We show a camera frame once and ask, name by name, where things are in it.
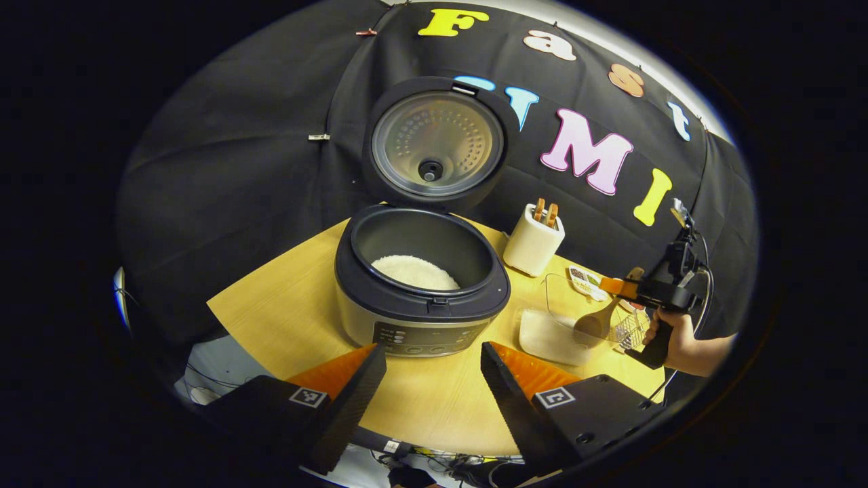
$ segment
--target open lid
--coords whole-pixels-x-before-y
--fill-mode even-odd
[[[494,187],[517,135],[518,118],[504,99],[449,78],[412,78],[374,105],[365,183],[393,204],[470,208]]]

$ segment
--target yellow tabletop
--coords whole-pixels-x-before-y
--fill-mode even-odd
[[[276,378],[289,378],[355,348],[341,327],[334,278],[335,251],[347,222],[283,253],[207,303],[238,343]],[[503,256],[506,236],[470,223]],[[565,278],[570,265],[575,263],[555,256],[546,274]],[[521,350],[521,314],[527,307],[545,309],[546,274],[531,278],[509,267],[507,273],[512,286],[509,303],[468,349],[438,358],[387,356],[386,374],[359,423],[362,427],[448,452],[519,454],[479,369],[480,353],[488,340]],[[608,304],[576,295],[586,313]],[[613,325],[627,314],[617,307]],[[556,366],[581,378],[605,373],[645,396],[654,392],[664,380],[663,369],[651,370],[615,351],[614,345],[594,347],[582,366]],[[662,398],[660,394],[655,401]]]

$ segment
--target inner lid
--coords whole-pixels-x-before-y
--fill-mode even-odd
[[[475,187],[496,168],[502,152],[503,128],[491,110],[444,90],[392,105],[372,134],[380,172],[404,191],[428,197]]]

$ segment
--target person's hand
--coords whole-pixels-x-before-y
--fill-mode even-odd
[[[696,339],[694,339],[694,322],[686,313],[672,313],[660,308],[654,310],[654,317],[645,332],[642,344],[647,345],[657,335],[660,328],[660,320],[672,326],[672,336],[669,338],[669,349],[664,366],[677,368],[684,359],[694,353]]]

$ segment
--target utensil holder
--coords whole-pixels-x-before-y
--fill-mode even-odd
[[[534,220],[535,208],[533,203],[524,208],[503,250],[503,261],[507,265],[534,277],[545,271],[565,236],[560,217],[555,217],[555,227],[551,228]],[[548,212],[543,210],[544,220]]]

